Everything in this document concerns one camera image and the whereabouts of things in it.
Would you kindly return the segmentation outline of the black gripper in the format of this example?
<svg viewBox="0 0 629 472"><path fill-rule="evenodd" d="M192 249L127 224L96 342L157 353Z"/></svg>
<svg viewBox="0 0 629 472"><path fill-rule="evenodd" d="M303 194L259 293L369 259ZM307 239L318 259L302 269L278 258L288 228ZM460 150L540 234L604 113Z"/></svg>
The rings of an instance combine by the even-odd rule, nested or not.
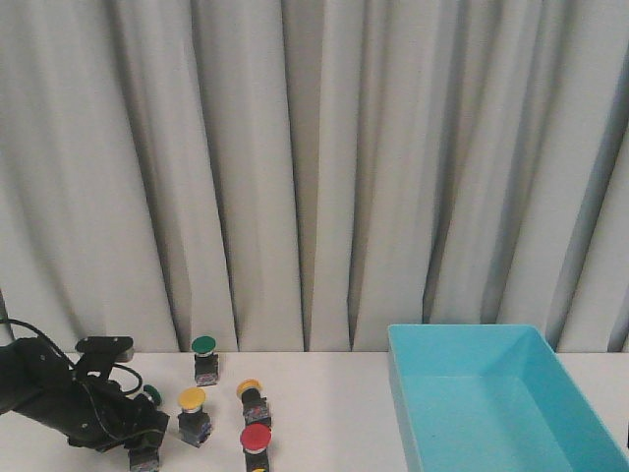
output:
<svg viewBox="0 0 629 472"><path fill-rule="evenodd" d="M58 431L72 447L159 449L169 416L145 393L126 392L115 381L62 370Z"/></svg>

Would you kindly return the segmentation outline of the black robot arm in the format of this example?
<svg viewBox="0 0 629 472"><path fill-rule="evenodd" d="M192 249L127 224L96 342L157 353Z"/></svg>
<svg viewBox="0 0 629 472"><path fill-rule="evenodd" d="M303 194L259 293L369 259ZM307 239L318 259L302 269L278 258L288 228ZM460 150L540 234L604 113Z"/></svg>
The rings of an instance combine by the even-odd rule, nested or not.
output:
<svg viewBox="0 0 629 472"><path fill-rule="evenodd" d="M125 393L109 378L112 369L71 367L43 339L20 338L1 348L1 412L48 427L74 447L160 448L169 416L146 396Z"/></svg>

